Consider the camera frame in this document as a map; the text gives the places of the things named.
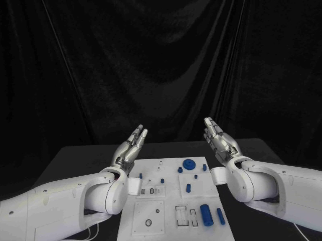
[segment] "blue object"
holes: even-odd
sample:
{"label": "blue object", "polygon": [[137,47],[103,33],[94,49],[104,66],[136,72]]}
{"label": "blue object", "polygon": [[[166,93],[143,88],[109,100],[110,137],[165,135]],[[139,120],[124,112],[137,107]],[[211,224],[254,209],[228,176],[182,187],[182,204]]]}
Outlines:
{"label": "blue object", "polygon": [[195,168],[195,162],[191,159],[185,159],[182,161],[182,166],[186,170],[192,170]]}
{"label": "blue object", "polygon": [[202,224],[204,226],[211,226],[214,224],[211,214],[209,214],[209,207],[208,205],[202,204],[201,207],[201,215],[202,215]]}
{"label": "blue object", "polygon": [[186,184],[186,192],[191,192],[191,184]]}
{"label": "blue object", "polygon": [[219,223],[221,223],[221,225],[224,225],[224,216],[222,216],[219,208],[217,208],[217,215],[218,215]]}

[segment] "cable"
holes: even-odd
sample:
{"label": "cable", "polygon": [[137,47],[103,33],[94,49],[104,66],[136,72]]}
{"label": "cable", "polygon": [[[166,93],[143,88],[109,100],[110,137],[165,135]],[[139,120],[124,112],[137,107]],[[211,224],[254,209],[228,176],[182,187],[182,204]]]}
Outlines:
{"label": "cable", "polygon": [[97,232],[96,232],[96,235],[90,238],[90,235],[88,235],[88,237],[85,238],[85,239],[62,239],[61,241],[90,241],[90,240],[93,240],[94,238],[96,238],[96,236],[97,236],[97,233],[98,233],[98,224],[97,224]]}
{"label": "cable", "polygon": [[[294,223],[293,223],[293,224],[294,224]],[[299,230],[299,228],[297,228],[296,224],[294,224],[294,227],[296,227],[297,231],[300,232],[300,230]],[[304,240],[306,240],[306,241],[309,241],[309,239],[304,237],[304,235],[303,235],[303,233],[301,233],[301,232],[300,232],[300,234],[301,234],[301,236],[303,236]]]}

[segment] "table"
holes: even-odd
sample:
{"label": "table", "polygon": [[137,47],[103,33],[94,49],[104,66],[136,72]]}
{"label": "table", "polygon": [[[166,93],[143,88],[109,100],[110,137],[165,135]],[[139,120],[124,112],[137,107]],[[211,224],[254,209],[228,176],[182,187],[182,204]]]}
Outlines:
{"label": "table", "polygon": [[[260,139],[237,139],[235,141],[244,156],[255,161],[284,164]],[[51,160],[32,187],[60,179],[97,173],[109,166],[111,154],[117,146],[119,145],[94,145],[64,147]],[[145,143],[137,155],[137,159],[173,157],[205,157],[209,169],[221,166],[205,141]],[[227,185],[217,186],[217,190],[235,241],[304,240],[290,222],[251,209],[232,198]],[[119,219],[120,214],[113,215],[107,221],[98,224],[98,235],[94,241],[116,240]],[[301,226],[297,227],[309,241],[322,240],[322,232],[313,231]],[[94,235],[96,226],[90,229]],[[85,237],[87,231],[70,236],[73,239],[84,239]]]}

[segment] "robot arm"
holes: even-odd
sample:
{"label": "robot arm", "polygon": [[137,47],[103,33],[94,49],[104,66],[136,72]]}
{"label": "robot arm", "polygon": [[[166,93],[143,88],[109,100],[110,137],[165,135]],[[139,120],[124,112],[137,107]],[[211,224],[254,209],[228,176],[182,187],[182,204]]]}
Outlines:
{"label": "robot arm", "polygon": [[[142,125],[113,153],[98,173],[50,182],[0,201],[0,241],[55,241],[119,214],[140,179],[127,178],[146,136]],[[84,209],[93,214],[84,215]]]}
{"label": "robot arm", "polygon": [[252,209],[322,232],[322,171],[252,161],[211,118],[204,123],[204,138],[224,166],[211,169],[214,184],[227,184]]}

